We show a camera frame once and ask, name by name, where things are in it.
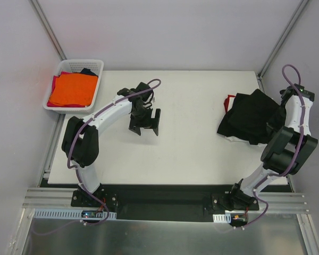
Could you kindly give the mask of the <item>aluminium corner post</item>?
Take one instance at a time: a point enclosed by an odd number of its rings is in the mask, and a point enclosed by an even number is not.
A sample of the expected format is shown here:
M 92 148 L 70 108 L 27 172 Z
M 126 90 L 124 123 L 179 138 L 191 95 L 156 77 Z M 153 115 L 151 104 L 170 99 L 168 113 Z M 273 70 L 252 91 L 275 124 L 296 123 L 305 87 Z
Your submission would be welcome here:
M 277 42 L 275 43 L 271 53 L 269 54 L 267 60 L 265 61 L 263 67 L 257 74 L 258 80 L 262 80 L 266 72 L 269 70 L 271 65 L 273 64 L 274 60 L 277 58 L 278 54 L 280 53 L 282 47 L 288 40 L 290 34 L 292 33 L 293 29 L 296 27 L 298 21 L 301 19 L 303 13 L 308 8 L 308 5 L 311 3 L 311 0 L 302 0 L 299 1 L 296 9 L 294 10 L 291 18 L 289 19 L 287 25 L 282 31 L 282 34 L 279 36 Z
M 42 5 L 40 4 L 40 2 L 38 0 L 29 0 L 29 3 L 37 17 L 37 19 L 39 20 L 41 26 L 44 29 L 44 32 L 46 33 L 49 41 L 51 42 L 57 56 L 59 57 L 60 61 L 64 61 L 67 60 L 67 56 L 63 50 L 63 47 L 61 46 L 43 8 Z

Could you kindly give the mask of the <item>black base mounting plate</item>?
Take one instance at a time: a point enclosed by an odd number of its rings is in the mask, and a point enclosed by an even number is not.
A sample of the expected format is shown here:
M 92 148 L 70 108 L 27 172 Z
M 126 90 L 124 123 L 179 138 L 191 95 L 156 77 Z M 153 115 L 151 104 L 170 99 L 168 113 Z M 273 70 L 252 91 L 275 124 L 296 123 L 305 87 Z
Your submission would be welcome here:
M 255 198 L 230 190 L 230 185 L 102 184 L 92 197 L 74 190 L 71 206 L 97 209 L 104 202 L 118 219 L 173 222 L 211 222 L 226 210 L 259 210 Z

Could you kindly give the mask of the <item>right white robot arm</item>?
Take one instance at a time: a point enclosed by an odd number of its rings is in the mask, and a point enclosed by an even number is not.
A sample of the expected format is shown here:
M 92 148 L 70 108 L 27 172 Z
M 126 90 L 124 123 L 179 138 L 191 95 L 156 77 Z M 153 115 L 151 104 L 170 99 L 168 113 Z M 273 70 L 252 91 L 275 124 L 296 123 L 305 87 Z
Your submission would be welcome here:
M 225 195 L 227 210 L 250 208 L 258 202 L 259 192 L 273 181 L 295 175 L 317 147 L 318 140 L 309 129 L 315 94 L 293 84 L 282 91 L 281 99 L 281 107 L 286 110 L 285 123 L 263 150 L 260 167 L 234 184 Z

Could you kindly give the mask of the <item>right aluminium corner post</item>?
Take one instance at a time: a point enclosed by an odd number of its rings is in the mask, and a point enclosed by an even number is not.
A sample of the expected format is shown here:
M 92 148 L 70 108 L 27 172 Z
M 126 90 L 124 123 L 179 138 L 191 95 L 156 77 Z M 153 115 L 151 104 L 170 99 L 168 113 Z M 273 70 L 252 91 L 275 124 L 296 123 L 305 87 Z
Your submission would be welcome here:
M 280 53 L 282 47 L 288 40 L 290 34 L 292 33 L 293 29 L 296 27 L 298 21 L 301 19 L 303 13 L 308 8 L 308 5 L 311 3 L 311 0 L 302 0 L 299 1 L 296 9 L 294 10 L 291 18 L 289 19 L 287 25 L 282 31 L 282 34 L 279 36 L 277 42 L 275 43 L 271 53 L 269 54 L 267 60 L 265 61 L 263 67 L 257 74 L 258 80 L 262 80 L 266 72 L 269 70 L 271 65 L 273 64 L 274 60 L 277 58 L 278 54 Z

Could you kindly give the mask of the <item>navy t shirt in basket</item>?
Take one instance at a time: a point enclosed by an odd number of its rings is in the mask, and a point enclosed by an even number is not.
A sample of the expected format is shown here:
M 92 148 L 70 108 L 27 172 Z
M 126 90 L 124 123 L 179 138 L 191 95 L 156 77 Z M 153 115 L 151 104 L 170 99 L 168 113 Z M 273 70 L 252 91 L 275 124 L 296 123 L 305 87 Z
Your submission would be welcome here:
M 83 69 L 80 71 L 80 74 L 98 77 L 98 75 L 97 75 L 96 73 L 94 73 L 93 71 L 91 71 L 91 69 L 87 69 L 87 68 L 83 68 Z

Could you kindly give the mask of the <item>black t shirt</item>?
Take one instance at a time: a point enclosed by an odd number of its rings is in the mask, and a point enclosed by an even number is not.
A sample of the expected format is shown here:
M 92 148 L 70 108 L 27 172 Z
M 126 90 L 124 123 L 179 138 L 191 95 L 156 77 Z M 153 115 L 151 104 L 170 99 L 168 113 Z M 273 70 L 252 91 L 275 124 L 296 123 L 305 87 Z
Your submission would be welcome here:
M 249 137 L 247 139 L 250 145 L 266 145 L 269 142 L 268 137 Z
M 256 89 L 252 94 L 236 94 L 232 109 L 224 115 L 219 124 L 217 133 L 226 134 L 228 124 L 249 137 L 268 137 L 269 142 L 273 135 L 267 135 L 266 122 L 281 107 L 269 96 Z

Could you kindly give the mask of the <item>orange t shirt in basket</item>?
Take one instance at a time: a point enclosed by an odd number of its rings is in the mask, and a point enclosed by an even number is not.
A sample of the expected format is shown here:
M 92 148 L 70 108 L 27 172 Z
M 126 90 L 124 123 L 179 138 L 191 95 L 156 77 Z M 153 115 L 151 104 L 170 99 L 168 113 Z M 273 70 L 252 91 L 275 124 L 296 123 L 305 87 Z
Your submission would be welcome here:
M 98 77 L 71 73 L 64 78 L 66 107 L 89 106 L 93 99 Z

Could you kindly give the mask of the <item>left aluminium corner post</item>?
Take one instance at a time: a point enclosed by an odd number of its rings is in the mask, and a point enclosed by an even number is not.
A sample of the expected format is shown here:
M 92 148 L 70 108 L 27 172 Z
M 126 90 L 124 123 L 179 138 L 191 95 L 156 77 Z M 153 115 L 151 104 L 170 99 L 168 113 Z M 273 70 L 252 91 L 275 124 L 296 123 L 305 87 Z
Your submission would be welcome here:
M 63 50 L 63 47 L 61 46 L 43 8 L 42 5 L 40 4 L 40 2 L 38 0 L 29 0 L 29 3 L 37 17 L 37 19 L 39 20 L 41 26 L 44 29 L 44 32 L 46 33 L 49 41 L 51 42 L 57 56 L 59 57 L 60 61 L 64 61 L 67 60 L 67 56 Z

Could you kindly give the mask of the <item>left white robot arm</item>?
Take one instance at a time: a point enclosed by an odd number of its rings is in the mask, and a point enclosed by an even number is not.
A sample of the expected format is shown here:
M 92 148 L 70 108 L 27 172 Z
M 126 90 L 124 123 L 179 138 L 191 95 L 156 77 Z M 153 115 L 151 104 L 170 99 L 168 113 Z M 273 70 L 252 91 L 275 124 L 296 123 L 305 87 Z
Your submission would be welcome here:
M 66 125 L 61 149 L 66 155 L 66 166 L 75 171 L 78 180 L 73 206 L 87 207 L 105 204 L 99 188 L 100 181 L 94 167 L 99 155 L 99 137 L 120 118 L 129 115 L 129 131 L 141 135 L 141 130 L 159 133 L 161 110 L 152 108 L 154 90 L 160 79 L 140 82 L 136 88 L 119 90 L 114 99 L 103 108 L 85 117 L 71 117 Z

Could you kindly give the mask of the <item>white plastic laundry basket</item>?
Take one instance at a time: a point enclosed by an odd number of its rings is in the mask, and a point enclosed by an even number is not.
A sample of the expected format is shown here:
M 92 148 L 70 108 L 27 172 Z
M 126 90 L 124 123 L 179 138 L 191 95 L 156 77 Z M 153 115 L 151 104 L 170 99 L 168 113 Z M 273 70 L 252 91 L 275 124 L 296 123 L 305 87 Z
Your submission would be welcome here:
M 53 92 L 53 79 L 51 80 L 51 84 L 46 90 L 46 94 L 43 100 L 43 107 L 49 111 L 55 111 L 59 114 L 90 114 L 93 112 L 94 103 L 96 100 L 96 96 L 99 90 L 100 81 L 102 78 L 104 62 L 99 59 L 66 59 L 61 61 L 55 72 L 54 76 L 59 77 L 62 74 L 70 74 L 70 73 L 79 73 L 84 68 L 89 69 L 98 76 L 98 81 L 96 84 L 96 88 L 93 94 L 92 102 L 89 106 L 85 107 L 58 107 L 58 106 L 48 106 L 47 103 L 49 101 L 50 95 Z

